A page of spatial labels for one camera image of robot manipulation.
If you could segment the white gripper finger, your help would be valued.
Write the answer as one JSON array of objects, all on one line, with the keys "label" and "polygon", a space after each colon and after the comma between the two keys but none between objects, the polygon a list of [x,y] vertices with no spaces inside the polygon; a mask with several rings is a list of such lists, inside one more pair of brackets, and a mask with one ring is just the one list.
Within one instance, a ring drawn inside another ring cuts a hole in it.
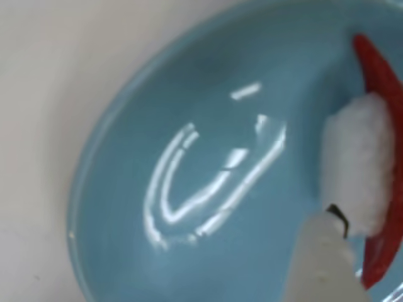
[{"label": "white gripper finger", "polygon": [[311,216],[298,231],[282,301],[368,301],[346,241],[349,223],[336,205]]}]

